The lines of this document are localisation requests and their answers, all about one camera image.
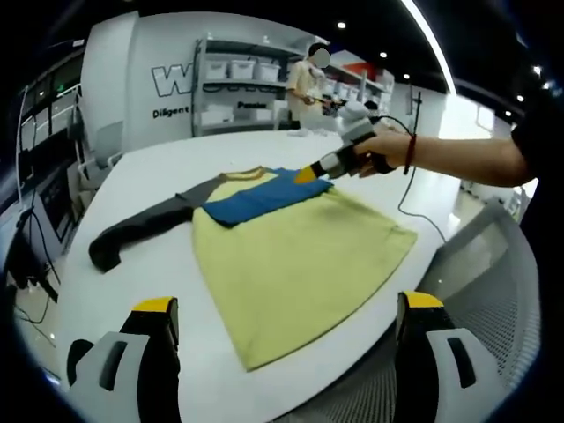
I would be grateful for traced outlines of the person's right hand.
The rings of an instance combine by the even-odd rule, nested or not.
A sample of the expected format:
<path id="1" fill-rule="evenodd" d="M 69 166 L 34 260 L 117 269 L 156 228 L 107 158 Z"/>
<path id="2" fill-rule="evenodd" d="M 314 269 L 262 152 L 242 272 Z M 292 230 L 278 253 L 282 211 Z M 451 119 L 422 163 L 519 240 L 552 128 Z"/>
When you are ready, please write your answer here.
<path id="1" fill-rule="evenodd" d="M 406 162 L 412 137 L 393 130 L 383 130 L 354 146 L 361 166 L 356 170 L 359 178 L 375 174 L 388 174 Z"/>

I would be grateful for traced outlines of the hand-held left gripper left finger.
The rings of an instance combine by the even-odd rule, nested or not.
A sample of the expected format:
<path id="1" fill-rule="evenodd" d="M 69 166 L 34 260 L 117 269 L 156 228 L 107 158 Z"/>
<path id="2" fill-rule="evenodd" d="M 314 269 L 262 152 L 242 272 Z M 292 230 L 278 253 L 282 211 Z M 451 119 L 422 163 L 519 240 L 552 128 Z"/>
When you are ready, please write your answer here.
<path id="1" fill-rule="evenodd" d="M 70 405 L 85 422 L 179 422 L 178 300 L 137 304 L 118 331 L 70 345 Z"/>

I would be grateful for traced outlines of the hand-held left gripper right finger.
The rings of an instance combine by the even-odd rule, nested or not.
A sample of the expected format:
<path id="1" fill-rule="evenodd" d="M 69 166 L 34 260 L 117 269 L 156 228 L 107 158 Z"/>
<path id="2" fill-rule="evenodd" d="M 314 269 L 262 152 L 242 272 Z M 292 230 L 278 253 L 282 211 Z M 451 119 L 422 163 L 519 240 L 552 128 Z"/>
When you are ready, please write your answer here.
<path id="1" fill-rule="evenodd" d="M 398 294 L 396 343 L 397 422 L 485 422 L 506 397 L 496 358 L 431 294 Z"/>

